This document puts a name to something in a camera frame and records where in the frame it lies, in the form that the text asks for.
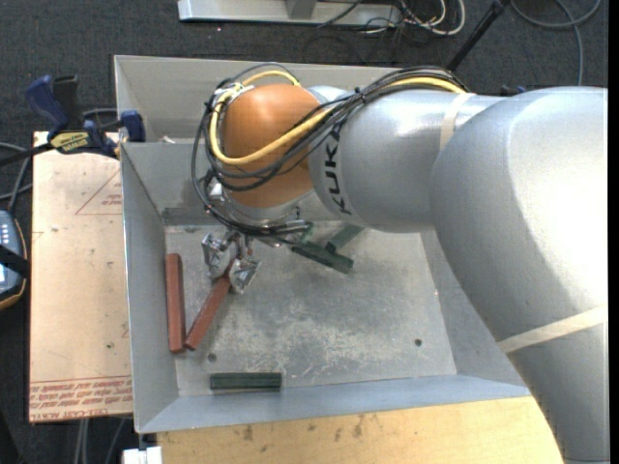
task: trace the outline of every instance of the blue clamp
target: blue clamp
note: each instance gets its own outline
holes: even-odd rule
[[[72,92],[74,92],[76,78],[70,81],[63,78],[63,85],[71,80],[73,81]],[[63,108],[63,105],[54,97],[52,79],[49,75],[40,77],[30,84],[26,90],[26,100],[36,113],[51,122],[52,127],[47,134],[47,143],[60,153],[96,153],[117,158],[118,143],[107,137],[105,132],[91,120],[83,121],[83,125],[80,126],[81,116],[74,111],[67,112],[66,108]],[[73,98],[66,99],[66,102],[69,108],[74,109],[76,101]],[[135,110],[123,112],[119,127],[120,125],[127,130],[131,142],[145,141],[146,133],[142,118]]]

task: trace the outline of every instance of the wooden board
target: wooden board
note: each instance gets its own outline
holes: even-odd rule
[[[531,396],[165,432],[165,464],[560,464]]]

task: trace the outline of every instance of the cardboard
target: cardboard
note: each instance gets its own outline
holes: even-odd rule
[[[131,413],[120,163],[39,155],[32,206],[28,419]]]

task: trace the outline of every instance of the dark gray carpet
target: dark gray carpet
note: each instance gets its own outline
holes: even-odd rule
[[[111,71],[115,54],[446,66],[492,2],[464,0],[467,23],[457,36],[437,39],[411,30],[398,43],[393,32],[382,39],[369,38],[337,27],[314,30],[300,25],[182,24],[177,1],[0,0],[0,141],[26,147],[32,131],[47,127],[29,110],[23,97],[30,81],[43,74],[76,73],[82,105],[94,107],[115,104]],[[550,0],[516,1],[537,18],[565,18]],[[563,1],[574,16],[582,15],[595,2]],[[608,0],[580,26],[580,32],[583,84],[607,86]],[[573,85],[577,67],[573,30],[547,31],[524,22],[508,9],[462,62],[457,75],[475,92],[498,94],[503,85]],[[1,170],[0,193],[4,193],[12,188],[18,165]],[[27,236],[30,213],[30,196],[24,194],[16,215]],[[27,462],[72,462],[75,422],[31,425],[26,419],[28,303],[26,295],[16,306],[0,312],[0,411]],[[117,425],[114,419],[92,422],[91,463],[103,462]],[[127,424],[119,446],[135,445],[136,437]]]

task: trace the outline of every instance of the cable bundle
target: cable bundle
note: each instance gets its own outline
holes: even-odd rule
[[[247,73],[262,67],[271,67],[271,69],[242,80]],[[206,206],[207,211],[225,226],[250,236],[277,236],[286,234],[289,231],[285,228],[278,228],[275,226],[247,226],[229,217],[225,217],[214,208],[213,203],[204,194],[199,184],[200,181],[208,186],[213,179],[216,179],[224,188],[232,191],[256,189],[266,184],[274,177],[283,175],[295,168],[313,150],[321,145],[333,129],[339,129],[357,109],[363,108],[365,105],[378,98],[397,91],[413,88],[434,89],[452,93],[465,93],[468,91],[453,74],[440,68],[415,67],[391,72],[372,82],[365,88],[356,88],[354,93],[343,98],[318,105],[281,137],[254,153],[245,157],[230,158],[223,152],[219,136],[220,125],[225,116],[226,107],[234,101],[236,95],[240,94],[244,88],[253,84],[258,79],[268,76],[281,76],[286,78],[291,84],[301,87],[299,79],[295,77],[290,70],[275,63],[260,64],[227,79],[220,84],[211,99],[206,102],[207,108],[200,121],[192,149],[193,186]],[[195,163],[199,141],[202,136],[205,139],[206,157],[209,161],[210,168],[205,176],[198,181],[195,173]],[[281,158],[257,170],[245,171],[242,169],[243,165],[261,160],[289,142],[293,144]],[[282,170],[283,167],[292,160],[295,160],[294,164]],[[224,164],[232,165],[236,167],[237,170],[232,171],[226,169],[223,166]],[[226,181],[227,178],[237,180],[253,179],[253,181],[245,185],[231,185]]]

